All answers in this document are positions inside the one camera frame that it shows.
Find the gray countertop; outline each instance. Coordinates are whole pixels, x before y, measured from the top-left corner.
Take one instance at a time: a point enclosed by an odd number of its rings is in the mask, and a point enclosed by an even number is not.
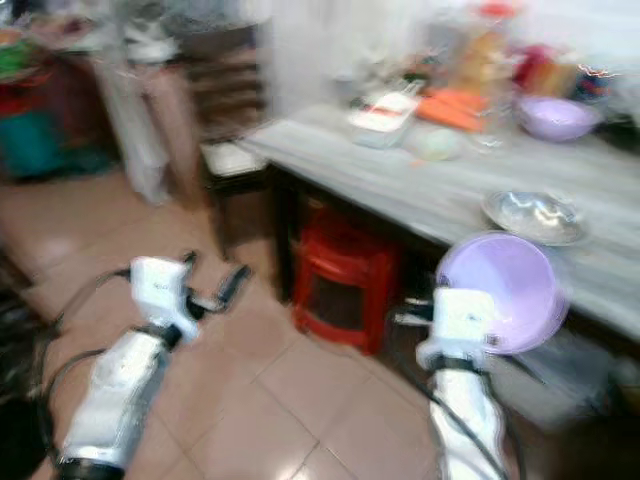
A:
[[[398,148],[352,142],[345,112],[315,107],[253,132],[245,147],[425,238],[453,244],[493,229],[483,197],[497,190],[549,191],[584,212],[589,235],[547,249],[574,306],[640,341],[640,159],[585,137],[550,144],[512,132],[482,152],[465,140],[454,159],[416,162],[424,133],[416,122]]]

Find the red plastic stool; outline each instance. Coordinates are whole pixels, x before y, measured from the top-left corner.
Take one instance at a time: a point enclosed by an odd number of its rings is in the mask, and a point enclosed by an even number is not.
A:
[[[396,286],[396,249],[321,209],[303,230],[294,290],[294,321],[300,331],[374,354],[382,346],[385,316]],[[363,328],[351,330],[316,318],[308,305],[314,275],[363,290]]]

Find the metal bowl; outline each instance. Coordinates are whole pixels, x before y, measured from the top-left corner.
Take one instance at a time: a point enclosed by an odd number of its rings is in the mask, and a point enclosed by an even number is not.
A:
[[[576,208],[548,193],[497,192],[482,207],[500,227],[543,245],[572,245],[586,234]]]

